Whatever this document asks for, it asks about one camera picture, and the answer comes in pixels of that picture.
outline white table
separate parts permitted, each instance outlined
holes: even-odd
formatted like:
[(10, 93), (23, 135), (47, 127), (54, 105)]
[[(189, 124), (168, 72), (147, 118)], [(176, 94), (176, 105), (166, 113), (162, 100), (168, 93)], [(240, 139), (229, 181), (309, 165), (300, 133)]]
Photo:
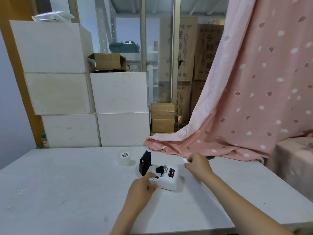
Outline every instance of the white table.
[[(146, 147), (34, 149), (0, 171), (0, 234), (108, 234)], [(131, 153), (120, 167), (118, 153)], [(231, 231), (214, 195), (175, 155), (152, 152), (152, 163), (180, 169), (178, 191), (157, 189), (132, 233)], [(217, 157), (213, 171), (281, 224), (313, 225), (313, 203), (259, 162)]]

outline hand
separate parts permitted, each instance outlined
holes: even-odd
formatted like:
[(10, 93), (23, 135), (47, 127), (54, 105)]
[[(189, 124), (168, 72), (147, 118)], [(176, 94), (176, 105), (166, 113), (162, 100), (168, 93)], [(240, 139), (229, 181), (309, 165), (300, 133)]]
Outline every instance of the hand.
[(205, 156), (195, 153), (188, 157), (187, 160), (189, 163), (185, 163), (185, 167), (200, 181), (214, 175), (210, 163)]
[(157, 189), (156, 184), (151, 185), (149, 181), (151, 177), (156, 177), (156, 175), (148, 172), (144, 177), (133, 181), (128, 190), (123, 209), (138, 215), (146, 207), (152, 194)]

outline left hand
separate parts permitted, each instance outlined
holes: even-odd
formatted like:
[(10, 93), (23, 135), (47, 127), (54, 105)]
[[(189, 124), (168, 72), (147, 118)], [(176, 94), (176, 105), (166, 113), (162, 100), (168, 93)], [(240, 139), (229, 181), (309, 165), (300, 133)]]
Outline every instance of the left hand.
[(156, 184), (151, 185), (149, 181), (151, 177), (156, 177), (156, 175), (148, 172), (144, 177), (133, 181), (128, 190), (123, 209), (139, 214), (146, 207), (152, 194), (157, 189)]

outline white tape roll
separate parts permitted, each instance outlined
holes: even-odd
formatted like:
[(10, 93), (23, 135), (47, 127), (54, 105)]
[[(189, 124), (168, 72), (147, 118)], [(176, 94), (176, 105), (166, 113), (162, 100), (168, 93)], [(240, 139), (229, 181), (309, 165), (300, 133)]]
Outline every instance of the white tape roll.
[(117, 163), (120, 166), (128, 166), (131, 162), (131, 156), (129, 153), (122, 153), (117, 157)]

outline pink polka dot fabric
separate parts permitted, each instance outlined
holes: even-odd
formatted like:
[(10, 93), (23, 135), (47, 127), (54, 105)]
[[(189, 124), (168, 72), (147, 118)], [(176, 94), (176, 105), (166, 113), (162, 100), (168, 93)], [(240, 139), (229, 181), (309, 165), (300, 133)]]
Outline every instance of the pink polka dot fabric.
[(313, 0), (253, 4), (230, 0), (190, 123), (147, 138), (151, 149), (249, 161), (267, 157), (279, 140), (313, 131)]

